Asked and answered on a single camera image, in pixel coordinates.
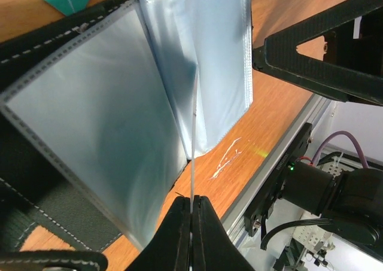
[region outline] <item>wooden table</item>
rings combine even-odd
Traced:
[[[90,0],[89,5],[101,0]],[[266,36],[325,10],[344,0],[252,0],[254,46],[263,44]],[[42,0],[0,0],[0,41],[23,34],[62,17]],[[323,40],[302,45],[299,51],[312,57],[323,56]],[[249,111],[222,142],[207,155],[196,160],[196,194],[209,197],[218,216],[222,216],[252,177],[262,161],[302,109],[310,93],[275,78],[253,71],[254,102]],[[216,177],[217,166],[230,145],[228,159],[240,152]],[[181,175],[168,194],[160,222],[177,193],[188,196],[190,167]],[[23,250],[67,249],[70,246],[42,227],[37,227]],[[120,237],[104,251],[108,270],[123,270],[138,255],[125,238]]]

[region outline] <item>open binder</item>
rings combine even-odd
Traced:
[[[23,74],[1,112],[138,247],[191,156],[253,100],[250,0],[129,0]]]

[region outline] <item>white scratch mark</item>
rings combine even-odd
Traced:
[[[234,159],[236,159],[242,152],[238,152],[238,150],[235,150],[235,156],[230,159],[229,161],[225,162],[224,165],[222,165],[220,168],[217,169],[216,172],[214,172],[213,176],[210,178],[210,179],[213,179],[213,178],[217,178],[218,175],[223,171],[223,169],[225,168],[225,166],[231,164],[231,162],[234,161]]]
[[[73,4],[72,4],[72,1],[71,0],[68,0],[69,2],[69,5],[71,6],[72,10],[73,10],[73,13],[76,13],[76,11],[74,10],[74,7],[73,7]]]
[[[239,141],[241,138],[242,138],[242,137],[237,138],[237,139],[235,139],[235,140],[232,142],[232,144],[229,146],[229,148],[226,150],[225,154],[224,154],[223,157],[221,158],[221,161],[219,162],[219,164],[218,164],[218,166],[217,166],[217,170],[221,169],[221,163],[222,163],[223,159],[226,157],[227,153],[232,149],[232,147],[235,145],[235,143],[236,143],[237,141]]]

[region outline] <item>metal frame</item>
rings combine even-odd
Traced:
[[[315,127],[330,103],[330,100],[321,96],[311,96],[310,100],[308,100],[295,121],[285,132],[284,136],[279,140],[269,156],[264,160],[254,176],[249,180],[248,184],[223,215],[221,222],[229,235],[230,240],[232,240],[235,245],[238,246],[241,238],[246,235],[243,214],[254,196],[260,190],[262,184],[266,181],[271,171],[279,162],[300,128],[306,122],[312,123]]]

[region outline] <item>white stitching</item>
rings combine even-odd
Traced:
[[[97,19],[103,19],[104,17],[103,16],[98,16]],[[91,20],[89,21],[89,23],[94,23],[96,20]],[[74,27],[72,28],[73,31],[76,31],[79,27]],[[71,31],[66,31],[64,34],[60,34],[58,36],[56,36],[55,38],[58,39],[58,38],[61,38],[63,37],[64,35],[69,35],[71,33]],[[51,42],[53,42],[51,39],[45,41],[43,44],[44,45],[47,45],[47,44],[50,44]],[[38,49],[40,48],[42,45],[36,45],[34,46],[34,49]],[[23,52],[23,54],[27,54],[29,53],[31,50],[26,50]],[[12,59],[16,59],[17,57],[19,57],[20,55],[19,54],[15,54],[14,56],[11,56]],[[0,63],[7,63],[9,61],[9,59],[4,59],[2,60]]]
[[[130,8],[137,0],[130,0],[130,1],[127,1],[126,3],[129,2],[129,4],[127,4],[125,7],[123,7],[122,9],[123,10],[126,10],[128,8]],[[111,19],[109,18],[105,23],[103,23],[102,25],[100,25],[100,27],[97,27],[96,30],[99,30],[100,28],[103,28],[104,26],[108,26],[109,23],[110,23]],[[84,35],[83,36],[83,40],[85,40],[87,37],[91,36],[90,32],[89,34],[87,35]],[[52,62],[55,62],[57,61],[58,59],[60,59],[62,57],[62,53],[59,53],[57,54],[57,56],[53,56],[52,58]],[[39,73],[41,72],[41,70],[37,69],[34,74],[31,74],[29,76],[29,78],[27,80],[24,80],[24,83],[27,84],[28,82],[32,81],[36,75],[38,75]],[[17,88],[15,89],[9,89],[9,91],[7,91],[7,93],[9,93],[10,95],[9,96],[6,96],[5,97],[5,101],[8,101],[10,99],[11,96],[14,96],[19,90],[21,90],[22,87],[18,86]],[[45,155],[48,155],[49,158],[51,158],[52,160],[54,160],[54,165],[65,175],[67,175],[68,177],[70,177],[71,179],[73,179],[74,181],[78,182],[78,178],[76,178],[72,173],[71,171],[63,164],[61,163],[61,161],[57,158],[57,156],[55,154],[53,154],[53,152],[51,152],[48,147],[46,146],[45,143],[43,143],[43,141],[36,135],[33,133],[33,131],[30,130],[30,128],[27,127],[27,125],[21,121],[21,119],[19,119],[13,112],[12,110],[10,110],[7,106],[4,106],[4,109],[5,111],[10,115],[11,118],[9,118],[11,121],[15,121],[15,124],[20,126],[23,130],[25,130],[25,132],[27,133],[27,137],[30,136],[29,140],[32,141],[32,142],[36,142],[41,148],[44,148],[44,152],[40,150],[40,152],[42,152],[43,154]],[[100,205],[98,203],[98,199],[96,199],[95,197],[93,197],[93,195],[91,193],[89,193],[85,188],[83,188],[81,186],[81,184],[79,184],[81,190],[85,193],[87,193],[93,200],[94,202],[96,203],[96,206],[99,207],[99,209],[103,210],[106,214],[108,214],[110,216],[110,218],[113,218],[113,216],[111,215],[111,213],[106,210],[102,205]],[[57,223],[54,219],[52,219],[51,217],[49,217],[48,215],[46,215],[44,213],[44,211],[42,211],[39,207],[35,206],[32,202],[30,202],[27,198],[23,197],[22,194],[20,194],[17,190],[15,190],[12,186],[10,186],[10,188],[12,188],[16,193],[19,194],[19,196],[21,196],[22,198],[24,198],[27,202],[29,202],[32,206],[34,206],[35,208],[37,208],[40,212],[42,212],[46,217],[48,217],[49,220],[51,220],[52,222],[54,222],[56,225],[58,225],[61,229],[63,229],[64,231],[68,232],[67,230],[65,230],[63,227],[60,226],[59,223]],[[118,236],[120,236],[121,233],[119,233],[115,238],[113,238],[112,240],[110,240],[104,247],[102,248],[105,248],[107,245],[109,245],[113,240],[115,240]]]
[[[36,224],[36,222],[32,222],[24,231],[23,233],[20,235],[20,237],[18,238],[14,248],[17,249],[17,247],[20,245],[21,241],[22,241],[22,238],[23,236],[25,235],[25,233],[28,232],[29,229],[31,229],[32,226],[34,226]]]
[[[106,243],[103,247],[101,247],[100,249],[97,250],[97,252],[99,251],[103,251],[106,247],[109,247],[110,243],[112,243],[113,241],[115,241],[117,239],[117,237],[121,236],[122,233],[119,233],[117,234],[114,238],[112,238],[108,243]]]
[[[73,264],[81,264],[81,265],[90,265],[94,266],[97,271],[100,271],[100,265],[98,265],[97,262],[94,261],[84,261],[84,260],[65,260],[65,259],[39,259],[39,260],[8,260],[8,261],[0,261],[0,264],[12,264],[12,263],[35,263],[35,264],[40,264],[40,263],[73,263]]]
[[[76,240],[78,243],[82,244],[82,246],[85,247],[85,249],[87,250],[92,250],[91,248],[89,248],[88,246],[85,245],[84,242],[80,241],[79,239],[76,238],[76,236],[74,236],[71,232],[67,231],[67,229],[65,229],[63,226],[61,226],[57,221],[53,220],[52,217],[50,217],[48,214],[46,214],[40,207],[38,207],[37,205],[35,205],[33,202],[31,202],[28,198],[26,198],[24,195],[22,195],[20,192],[18,192],[15,188],[13,188],[8,182],[6,182],[4,179],[2,179],[0,177],[0,182],[3,182],[5,184],[5,186],[7,186],[8,188],[12,189],[14,192],[17,193],[17,195],[19,195],[22,199],[24,199],[25,201],[27,201],[30,205],[32,205],[34,208],[36,208],[37,210],[39,210],[43,216],[47,217],[50,221],[52,221],[55,225],[57,225],[58,227],[60,227],[63,231],[65,231],[65,233],[67,233],[68,235],[70,235],[71,237],[73,237],[74,240]]]
[[[137,1],[137,0],[134,0],[134,1],[130,0],[130,1],[125,2],[124,4],[126,4],[126,3],[128,3],[128,2],[129,2],[129,4],[127,4],[125,7],[121,8],[122,11],[124,11],[124,10],[128,9],[129,7],[131,7],[136,1]],[[102,25],[95,26],[96,28],[95,28],[95,29],[92,29],[92,33],[98,31],[99,29],[104,28],[104,26],[108,26],[109,23],[110,23],[110,21],[111,21],[111,19],[109,18],[107,21],[103,22]],[[71,33],[71,31],[66,31],[66,32],[64,33],[64,35],[67,35],[67,34],[70,34],[70,33]],[[83,36],[83,40],[85,40],[86,38],[88,38],[88,37],[90,37],[90,36],[91,36],[91,34],[88,33],[86,36]],[[76,43],[76,42],[73,42],[72,45],[70,45],[69,47],[74,47],[75,45],[77,45],[77,43]],[[63,50],[62,48],[58,49],[58,51],[59,51],[59,50],[60,50],[60,51],[63,51],[64,53],[67,52],[66,49]],[[61,57],[62,57],[62,52],[58,53],[57,56],[55,56],[55,57],[53,58],[53,62],[57,61],[57,60],[60,59]],[[33,78],[35,78],[36,75],[40,74],[40,73],[42,72],[42,70],[46,68],[46,66],[42,66],[42,67],[41,67],[41,63],[40,63],[40,66],[39,66],[39,65],[37,65],[37,66],[38,66],[40,69],[36,69],[36,68],[35,68],[34,74],[31,74],[31,75],[29,76],[29,79],[28,79],[28,80],[24,80],[24,83],[25,83],[25,84],[27,84],[28,82],[30,82],[31,80],[33,80]],[[22,88],[23,88],[23,86],[21,86],[21,85],[19,85],[19,86],[17,86],[17,87],[12,87],[12,88],[9,89],[9,91],[7,91],[7,93],[10,93],[10,96],[15,96],[15,95],[19,92],[19,90],[21,90]],[[16,121],[19,121],[19,119],[18,119],[15,115],[12,115],[12,117],[13,117]]]

